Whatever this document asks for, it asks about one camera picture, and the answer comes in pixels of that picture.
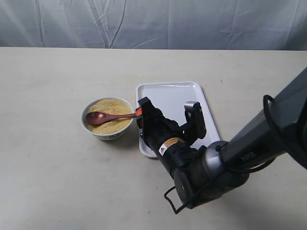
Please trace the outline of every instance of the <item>bowl rim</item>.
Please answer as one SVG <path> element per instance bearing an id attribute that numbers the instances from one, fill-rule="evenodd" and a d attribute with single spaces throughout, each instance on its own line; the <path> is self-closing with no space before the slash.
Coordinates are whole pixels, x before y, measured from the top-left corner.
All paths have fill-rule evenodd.
<path id="1" fill-rule="evenodd" d="M 115 132 L 115 133 L 109 133 L 109 134 L 98 134 L 98 133 L 94 133 L 92 132 L 91 130 L 89 130 L 86 126 L 86 121 L 85 121 L 85 112 L 88 110 L 88 108 L 90 106 L 92 106 L 93 104 L 97 103 L 98 101 L 101 101 L 101 100 L 105 100 L 105 99 L 112 99 L 112 100 L 117 100 L 117 101 L 122 101 L 123 103 L 125 103 L 129 109 L 133 112 L 134 111 L 134 108 L 133 106 L 128 102 L 126 101 L 125 99 L 122 99 L 120 97 L 103 97 L 103 98 L 100 98 L 100 99 L 97 99 L 97 100 L 94 100 L 92 101 L 91 103 L 89 103 L 81 112 L 81 126 L 87 131 L 89 132 L 90 134 L 93 134 L 95 136 L 99 136 L 99 137 L 109 137 L 109 136 L 112 136 L 112 135 L 116 135 L 118 133 L 121 133 L 122 131 L 124 131 L 125 129 L 127 129 L 133 122 L 133 118 L 130 120 L 129 124 L 127 124 L 127 126 L 125 126 L 123 129 Z"/>

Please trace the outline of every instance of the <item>table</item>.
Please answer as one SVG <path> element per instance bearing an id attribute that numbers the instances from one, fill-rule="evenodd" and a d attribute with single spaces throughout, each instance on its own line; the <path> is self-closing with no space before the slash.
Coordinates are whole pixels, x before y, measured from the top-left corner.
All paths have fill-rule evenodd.
<path id="1" fill-rule="evenodd" d="M 141 83 L 196 81 L 229 140 L 306 61 L 293 51 L 0 48 L 0 229 L 306 229 L 307 171 L 287 154 L 175 215 L 163 198 L 173 181 L 139 152 L 136 126 L 103 142 L 80 125 L 94 99 L 135 105 Z"/>

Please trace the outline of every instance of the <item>warning label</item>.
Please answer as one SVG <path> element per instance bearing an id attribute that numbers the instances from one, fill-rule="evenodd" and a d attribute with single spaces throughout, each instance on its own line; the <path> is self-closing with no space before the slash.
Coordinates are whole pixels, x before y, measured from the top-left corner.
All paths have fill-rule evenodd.
<path id="1" fill-rule="evenodd" d="M 165 151 L 167 150 L 168 147 L 176 144 L 178 141 L 182 141 L 184 142 L 183 139 L 181 138 L 171 138 L 171 139 L 168 139 L 166 142 L 164 142 L 161 147 L 159 148 L 159 153 L 161 154 L 161 156 L 164 155 Z"/>

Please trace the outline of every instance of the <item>white backdrop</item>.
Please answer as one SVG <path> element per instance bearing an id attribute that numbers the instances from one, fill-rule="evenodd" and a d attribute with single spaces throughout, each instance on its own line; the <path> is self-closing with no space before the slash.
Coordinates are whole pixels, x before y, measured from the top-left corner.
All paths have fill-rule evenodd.
<path id="1" fill-rule="evenodd" d="M 0 0 L 0 46 L 307 50 L 307 0 Z"/>

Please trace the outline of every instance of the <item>white tray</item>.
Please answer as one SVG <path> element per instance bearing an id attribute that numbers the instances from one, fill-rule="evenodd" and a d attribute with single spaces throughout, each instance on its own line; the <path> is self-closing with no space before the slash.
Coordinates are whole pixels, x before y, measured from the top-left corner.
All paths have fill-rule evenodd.
<path id="1" fill-rule="evenodd" d="M 192 81 L 141 84 L 136 88 L 137 107 L 139 106 L 138 100 L 143 97 L 148 97 L 153 105 L 162 111 L 166 118 L 177 121 L 180 126 L 186 123 L 184 116 L 185 102 L 200 102 L 207 134 L 204 139 L 198 139 L 192 147 L 198 149 L 201 145 L 208 146 L 212 142 L 220 140 L 199 84 Z M 145 145 L 140 136 L 139 146 L 143 155 L 149 158 L 156 158 L 156 154 Z"/>

